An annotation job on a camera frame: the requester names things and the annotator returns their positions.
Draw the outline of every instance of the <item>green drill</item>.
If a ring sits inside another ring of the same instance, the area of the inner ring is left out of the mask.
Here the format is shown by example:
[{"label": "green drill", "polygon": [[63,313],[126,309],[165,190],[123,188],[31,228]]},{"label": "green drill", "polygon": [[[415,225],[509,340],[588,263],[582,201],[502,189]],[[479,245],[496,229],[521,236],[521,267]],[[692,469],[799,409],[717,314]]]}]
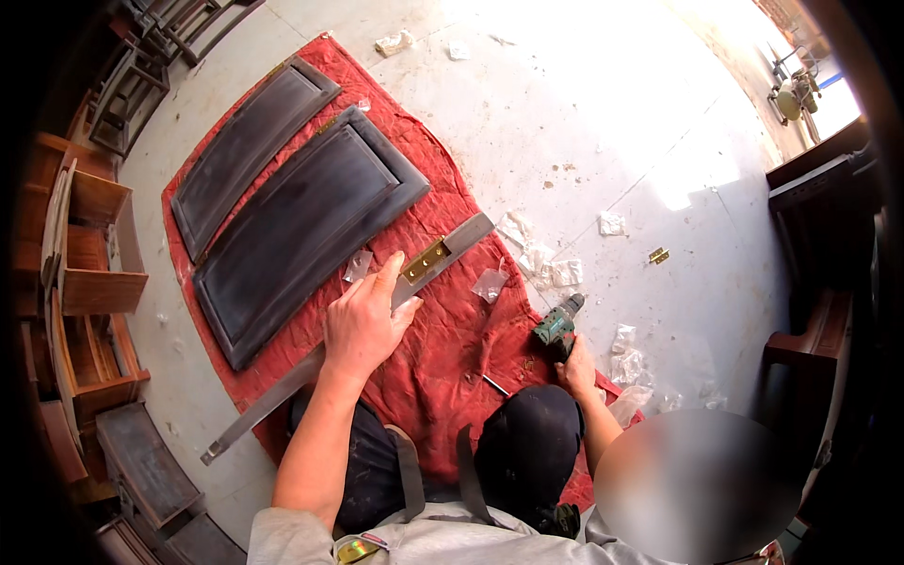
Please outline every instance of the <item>green drill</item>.
[{"label": "green drill", "polygon": [[549,314],[533,328],[533,334],[544,345],[551,347],[555,361],[565,363],[574,347],[574,316],[584,306],[584,295],[574,294],[554,307]]}]

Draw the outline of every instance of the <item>hand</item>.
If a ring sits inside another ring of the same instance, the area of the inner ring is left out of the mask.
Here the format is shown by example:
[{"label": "hand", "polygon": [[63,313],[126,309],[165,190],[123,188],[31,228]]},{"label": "hand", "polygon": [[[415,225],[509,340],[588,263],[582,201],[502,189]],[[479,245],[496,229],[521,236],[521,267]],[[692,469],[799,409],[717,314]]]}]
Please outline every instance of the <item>hand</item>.
[{"label": "hand", "polygon": [[564,364],[556,363],[556,373],[559,374],[559,385],[578,403],[590,394],[599,395],[595,386],[597,370],[593,366],[593,356],[587,349],[584,334],[575,332],[571,355]]},{"label": "hand", "polygon": [[405,254],[396,251],[379,273],[356,280],[327,308],[321,382],[342,381],[360,394],[371,373],[395,351],[424,303],[411,297],[391,311],[392,290],[404,260]]}]

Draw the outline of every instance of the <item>sleeve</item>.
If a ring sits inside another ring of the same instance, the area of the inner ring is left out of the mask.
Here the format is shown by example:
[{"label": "sleeve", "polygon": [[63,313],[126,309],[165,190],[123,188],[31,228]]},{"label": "sleeve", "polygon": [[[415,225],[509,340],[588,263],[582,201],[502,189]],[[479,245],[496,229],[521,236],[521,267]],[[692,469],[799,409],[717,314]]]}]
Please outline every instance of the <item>sleeve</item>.
[{"label": "sleeve", "polygon": [[630,565],[667,565],[670,563],[670,561],[663,561],[650,557],[619,540],[618,537],[609,530],[608,525],[599,514],[595,505],[590,512],[584,533],[587,536],[587,543],[592,543],[602,548],[603,552],[605,552],[614,563],[627,563]]},{"label": "sleeve", "polygon": [[254,516],[248,547],[249,565],[333,565],[333,536],[312,513],[266,508]]}]

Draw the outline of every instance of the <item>red blanket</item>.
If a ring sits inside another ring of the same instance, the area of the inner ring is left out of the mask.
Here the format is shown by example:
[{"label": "red blanket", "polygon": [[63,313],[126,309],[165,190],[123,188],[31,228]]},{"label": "red blanket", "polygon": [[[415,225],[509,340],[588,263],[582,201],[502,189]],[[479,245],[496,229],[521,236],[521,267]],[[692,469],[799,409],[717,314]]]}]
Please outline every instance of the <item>red blanket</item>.
[{"label": "red blanket", "polygon": [[[318,127],[364,98],[371,102],[367,117],[429,179],[431,186],[423,199],[369,243],[374,256],[372,270],[395,250],[401,249],[411,257],[436,237],[449,233],[479,212],[448,151],[336,41],[330,37],[314,39],[298,55],[341,85],[342,93],[277,153],[223,225],[231,221],[238,209]],[[320,287],[242,372],[233,371],[226,362],[198,306],[192,287],[194,267],[176,227],[170,199],[203,149],[257,87],[245,93],[204,136],[161,197],[170,255],[185,304],[223,387],[242,412],[321,341],[326,307],[348,288],[348,283],[341,279],[343,268]],[[500,259],[504,260],[502,269],[510,277],[495,304],[488,305],[471,292],[471,287],[485,269],[499,268]],[[509,392],[516,392],[528,385],[555,382],[555,373],[531,340],[530,330],[541,316],[528,304],[521,274],[495,233],[447,268],[419,296],[424,298],[424,306],[399,348],[365,386],[363,398],[385,423],[395,424],[410,434],[425,474],[454,482],[457,480],[456,433],[465,424],[473,424],[472,441],[476,444],[484,420],[503,402],[502,396],[482,381],[480,375],[485,373]],[[607,403],[620,392],[599,373],[597,383],[607,391]],[[632,422],[641,418],[638,413]],[[278,410],[254,429],[261,445],[277,464],[287,444],[285,423],[285,412]],[[583,456],[578,457],[562,501],[577,504],[581,511],[593,502]]]}]

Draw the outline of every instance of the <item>black pants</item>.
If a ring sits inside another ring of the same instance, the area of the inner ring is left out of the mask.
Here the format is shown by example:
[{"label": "black pants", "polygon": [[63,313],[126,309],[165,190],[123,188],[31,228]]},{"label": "black pants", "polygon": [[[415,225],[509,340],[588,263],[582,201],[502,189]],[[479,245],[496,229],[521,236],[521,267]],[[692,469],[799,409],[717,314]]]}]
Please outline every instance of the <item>black pants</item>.
[{"label": "black pants", "polygon": [[[294,399],[289,430],[294,432],[312,389]],[[518,391],[484,423],[474,464],[486,504],[547,532],[562,489],[571,476],[584,420],[578,403],[555,385]],[[394,436],[363,400],[352,419],[345,492],[336,523],[346,533],[369,530],[405,507]],[[427,502],[461,500],[457,485],[424,477]]]}]

